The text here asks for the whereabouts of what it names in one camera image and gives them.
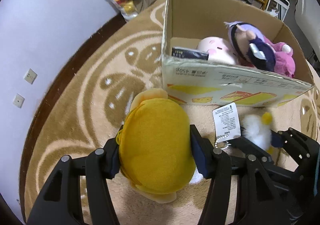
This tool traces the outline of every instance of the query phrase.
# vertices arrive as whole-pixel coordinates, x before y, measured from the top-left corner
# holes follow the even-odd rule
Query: doll face
[[[197,49],[209,53],[209,61],[223,64],[238,64],[236,52],[230,43],[223,38],[208,37],[202,39]]]

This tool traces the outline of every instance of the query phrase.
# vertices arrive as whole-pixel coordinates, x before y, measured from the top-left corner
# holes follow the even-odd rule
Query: silver bolt
[[[95,150],[95,154],[96,155],[102,155],[103,153],[104,153],[103,148],[98,148],[98,149]]]
[[[257,158],[254,155],[249,155],[248,159],[253,162],[253,161],[256,161]]]
[[[220,155],[222,153],[222,150],[220,148],[214,148],[213,152],[217,155]]]
[[[62,162],[67,162],[67,161],[69,161],[69,159],[70,159],[70,156],[64,155],[64,156],[61,158],[61,161],[62,161]]]

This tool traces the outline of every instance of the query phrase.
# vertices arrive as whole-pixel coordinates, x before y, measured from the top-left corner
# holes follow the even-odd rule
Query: cardboard box
[[[228,40],[224,22],[244,21],[258,27],[273,43],[293,49],[295,78],[243,66],[171,56],[173,46],[196,48],[209,36]],[[167,0],[162,40],[162,74],[169,97],[181,104],[277,107],[313,86],[303,52],[290,29],[266,12],[239,0]]]

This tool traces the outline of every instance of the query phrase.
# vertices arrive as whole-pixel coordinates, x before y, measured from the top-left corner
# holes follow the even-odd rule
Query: pink plush toy
[[[293,78],[296,65],[292,58],[292,48],[284,42],[273,44],[269,39],[264,37],[264,41],[271,46],[276,56],[275,72],[287,77]]]
[[[209,61],[231,65],[238,64],[236,52],[233,50],[231,44],[223,38],[208,37],[202,39],[199,42],[197,49],[208,52]]]

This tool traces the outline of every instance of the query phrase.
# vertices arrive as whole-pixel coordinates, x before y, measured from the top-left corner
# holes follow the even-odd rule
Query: brown patterned blanket
[[[36,197],[57,161],[65,154],[86,156],[115,136],[141,91],[162,86],[160,46],[165,0],[158,0],[110,37],[83,65],[54,106],[36,142],[27,172],[25,210],[28,217]],[[311,68],[315,84],[320,78]],[[183,108],[203,137],[215,142],[212,118],[214,106]],[[320,97],[314,88],[278,108],[239,107],[243,115],[269,111],[272,129],[293,127],[315,140],[320,132]],[[278,165],[294,169],[296,164],[284,152],[273,152]],[[85,222],[91,223],[85,179],[81,177],[81,199]],[[120,224],[197,224],[207,195],[209,180],[188,185],[177,192],[177,199],[158,204],[131,189],[125,177],[117,174],[108,187]],[[227,221],[233,221],[236,180]]]

